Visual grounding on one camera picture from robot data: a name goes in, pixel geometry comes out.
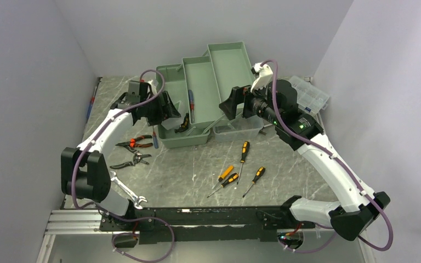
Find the yellow black handle hammer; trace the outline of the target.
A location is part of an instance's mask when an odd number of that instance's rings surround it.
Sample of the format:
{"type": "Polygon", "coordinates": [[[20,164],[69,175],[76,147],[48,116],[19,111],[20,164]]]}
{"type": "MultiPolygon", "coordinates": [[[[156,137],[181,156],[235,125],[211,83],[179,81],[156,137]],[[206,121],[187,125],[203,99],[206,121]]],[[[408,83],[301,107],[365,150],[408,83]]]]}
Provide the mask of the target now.
{"type": "Polygon", "coordinates": [[[178,128],[174,129],[175,133],[183,133],[188,130],[190,122],[190,115],[189,113],[185,114],[182,124],[178,126],[178,128]]]}

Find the blue red long screwdriver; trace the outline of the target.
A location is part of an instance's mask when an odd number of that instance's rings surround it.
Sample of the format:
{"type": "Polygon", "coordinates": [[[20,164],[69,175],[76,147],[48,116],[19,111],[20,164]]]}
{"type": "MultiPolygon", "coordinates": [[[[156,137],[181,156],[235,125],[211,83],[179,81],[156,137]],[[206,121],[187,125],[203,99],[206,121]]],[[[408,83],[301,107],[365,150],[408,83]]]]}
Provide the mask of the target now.
{"type": "Polygon", "coordinates": [[[190,106],[190,122],[194,123],[195,122],[195,113],[194,113],[194,109],[195,109],[195,103],[194,103],[194,94],[192,92],[192,90],[188,90],[188,97],[189,97],[189,106],[190,106]]]}

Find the green toolbox base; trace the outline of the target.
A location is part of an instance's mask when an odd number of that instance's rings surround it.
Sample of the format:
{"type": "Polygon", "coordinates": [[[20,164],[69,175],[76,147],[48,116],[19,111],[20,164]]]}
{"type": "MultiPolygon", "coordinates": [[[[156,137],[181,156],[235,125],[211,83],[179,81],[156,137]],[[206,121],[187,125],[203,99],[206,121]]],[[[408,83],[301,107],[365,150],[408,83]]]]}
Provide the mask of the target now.
{"type": "Polygon", "coordinates": [[[161,78],[157,75],[156,79],[159,83],[165,81],[164,90],[168,92],[171,102],[181,115],[180,118],[169,119],[158,126],[158,139],[166,148],[205,144],[211,133],[209,129],[197,128],[189,124],[185,131],[175,132],[189,114],[189,96],[183,66],[181,64],[163,65],[158,66],[156,70],[164,76],[161,78]]]}

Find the yellow black stubby screwdriver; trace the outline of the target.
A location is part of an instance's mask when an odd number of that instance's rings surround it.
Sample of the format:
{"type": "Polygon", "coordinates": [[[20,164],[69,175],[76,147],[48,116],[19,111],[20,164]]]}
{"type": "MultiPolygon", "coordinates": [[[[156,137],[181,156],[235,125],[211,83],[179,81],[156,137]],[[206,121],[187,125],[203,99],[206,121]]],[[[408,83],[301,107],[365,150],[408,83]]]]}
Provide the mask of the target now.
{"type": "Polygon", "coordinates": [[[242,198],[245,198],[245,196],[248,194],[248,192],[251,190],[251,188],[257,183],[257,181],[265,174],[266,168],[265,167],[260,167],[254,178],[251,181],[251,184],[249,186],[249,188],[247,189],[247,191],[242,195],[242,198]]]}

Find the yellow black medium screwdriver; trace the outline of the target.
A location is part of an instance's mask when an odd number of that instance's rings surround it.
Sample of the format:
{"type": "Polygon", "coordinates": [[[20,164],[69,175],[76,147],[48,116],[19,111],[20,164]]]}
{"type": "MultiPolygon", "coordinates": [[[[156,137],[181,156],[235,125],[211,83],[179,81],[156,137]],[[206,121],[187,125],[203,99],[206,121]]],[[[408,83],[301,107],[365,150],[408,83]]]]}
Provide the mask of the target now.
{"type": "Polygon", "coordinates": [[[212,196],[213,194],[215,194],[216,192],[218,192],[220,189],[225,188],[227,185],[238,181],[240,175],[238,173],[233,173],[231,175],[229,175],[221,184],[220,187],[218,189],[216,189],[215,191],[213,191],[209,196],[207,196],[207,198],[209,198],[210,196],[212,196]]]}

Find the short yellow screwdriver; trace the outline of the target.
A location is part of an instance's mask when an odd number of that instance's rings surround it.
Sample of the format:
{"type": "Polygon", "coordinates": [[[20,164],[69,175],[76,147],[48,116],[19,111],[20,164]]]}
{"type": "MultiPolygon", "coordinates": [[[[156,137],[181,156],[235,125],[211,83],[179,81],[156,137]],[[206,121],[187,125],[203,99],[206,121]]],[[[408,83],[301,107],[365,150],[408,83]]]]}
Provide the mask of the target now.
{"type": "Polygon", "coordinates": [[[212,189],[215,189],[219,184],[221,184],[224,179],[232,172],[234,169],[233,165],[230,165],[217,179],[217,183],[212,187],[212,189]]]}

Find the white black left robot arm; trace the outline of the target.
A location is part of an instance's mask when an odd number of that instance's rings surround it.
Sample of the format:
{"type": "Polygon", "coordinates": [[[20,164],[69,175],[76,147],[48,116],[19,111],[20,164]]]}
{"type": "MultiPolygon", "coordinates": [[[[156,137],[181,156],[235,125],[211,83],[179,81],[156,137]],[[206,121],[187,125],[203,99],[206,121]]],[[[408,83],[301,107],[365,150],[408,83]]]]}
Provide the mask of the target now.
{"type": "Polygon", "coordinates": [[[118,177],[106,158],[138,120],[144,118],[149,126],[156,126],[180,116],[164,85],[130,81],[128,90],[111,104],[105,119],[91,135],[78,146],[62,151],[62,192],[72,197],[77,209],[84,208],[78,200],[87,199],[98,209],[115,214],[113,221],[120,229],[132,228],[136,221],[132,211],[141,209],[146,198],[132,191],[125,198],[114,190],[112,184],[118,183],[118,177]]]}

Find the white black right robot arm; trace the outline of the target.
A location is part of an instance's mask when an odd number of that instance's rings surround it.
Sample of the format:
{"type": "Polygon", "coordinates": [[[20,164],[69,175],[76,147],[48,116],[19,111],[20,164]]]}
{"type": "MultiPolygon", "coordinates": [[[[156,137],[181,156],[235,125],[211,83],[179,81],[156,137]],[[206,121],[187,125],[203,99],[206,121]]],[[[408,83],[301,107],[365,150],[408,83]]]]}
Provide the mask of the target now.
{"type": "Polygon", "coordinates": [[[300,221],[309,221],[332,228],[342,238],[353,241],[382,216],[388,228],[387,246],[391,246],[394,232],[384,213],[390,197],[376,192],[349,168],[319,122],[299,109],[297,91],[289,81],[278,80],[255,91],[250,86],[233,87],[219,108],[228,119],[234,119],[239,105],[243,106],[244,118],[258,116],[273,124],[278,137],[308,160],[338,199],[323,202],[294,196],[280,212],[283,225],[294,227],[300,221]]]}

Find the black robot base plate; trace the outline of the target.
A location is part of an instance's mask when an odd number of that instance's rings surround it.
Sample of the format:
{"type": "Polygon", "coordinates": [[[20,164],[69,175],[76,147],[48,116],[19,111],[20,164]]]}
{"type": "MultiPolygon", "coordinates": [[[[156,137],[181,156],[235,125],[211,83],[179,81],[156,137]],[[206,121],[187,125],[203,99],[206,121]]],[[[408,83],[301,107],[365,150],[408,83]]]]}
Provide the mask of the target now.
{"type": "Polygon", "coordinates": [[[312,222],[299,222],[283,206],[144,208],[133,211],[138,223],[123,222],[105,216],[100,223],[102,232],[139,234],[140,244],[156,244],[174,239],[188,241],[233,241],[256,239],[275,242],[286,231],[315,227],[312,222]]]}

